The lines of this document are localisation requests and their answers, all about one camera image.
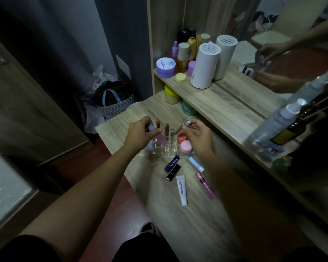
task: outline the person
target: person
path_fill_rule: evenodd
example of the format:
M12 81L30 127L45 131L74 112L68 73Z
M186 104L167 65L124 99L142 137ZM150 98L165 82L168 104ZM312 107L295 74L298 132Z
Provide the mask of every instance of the person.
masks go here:
M255 62L258 62L261 55L265 55L264 62L267 62L276 59L287 51L306 48L326 41L328 41L328 20L287 42L265 44L256 51ZM308 79L291 79L265 72L255 72L254 80L276 93L295 93L304 83L309 81ZM325 86L324 94L328 94L328 85Z
M124 145L103 165L43 211L0 250L0 261L77 261L98 228L128 164L161 129L145 131L146 116L129 124ZM293 221L221 161L212 132L201 121L185 128L193 149L213 175L214 185L250 261L328 261ZM177 261L156 240L153 226L123 243L114 261Z

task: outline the small purple jar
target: small purple jar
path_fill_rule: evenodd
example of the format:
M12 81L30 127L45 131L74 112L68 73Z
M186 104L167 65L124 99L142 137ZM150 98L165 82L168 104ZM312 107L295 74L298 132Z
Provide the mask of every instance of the small purple jar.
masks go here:
M174 76L176 62L171 58L160 58L157 60L157 72L162 78Z
M192 76L192 72L193 72L193 69L194 69L195 65L196 65L196 61L190 61L190 63L188 64L187 74L189 76Z

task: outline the green jar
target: green jar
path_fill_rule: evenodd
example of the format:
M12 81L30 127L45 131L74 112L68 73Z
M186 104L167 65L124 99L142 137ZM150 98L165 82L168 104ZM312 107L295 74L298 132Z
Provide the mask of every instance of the green jar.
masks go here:
M197 114L197 110L195 110L190 104L188 104L185 100L182 100L182 111L190 116L195 116Z

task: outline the white cylindrical speaker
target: white cylindrical speaker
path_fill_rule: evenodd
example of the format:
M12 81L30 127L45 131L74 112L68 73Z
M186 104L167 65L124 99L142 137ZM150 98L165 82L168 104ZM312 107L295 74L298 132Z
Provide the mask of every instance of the white cylindrical speaker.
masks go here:
M214 43L203 43L199 46L191 77L191 84L194 87L205 89L211 85L220 52L220 47Z
M232 59L237 43L238 40L229 35L221 35L216 39L215 44L221 48L221 53L214 73L215 80L224 78L227 66Z

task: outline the yellow label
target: yellow label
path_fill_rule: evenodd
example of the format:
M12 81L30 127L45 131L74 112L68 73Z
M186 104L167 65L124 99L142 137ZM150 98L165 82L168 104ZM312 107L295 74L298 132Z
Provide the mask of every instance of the yellow label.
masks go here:
M274 136L271 140L274 143L277 143L279 145L283 145L289 141L296 133L290 132L289 130L285 129L284 131L281 131L276 136Z

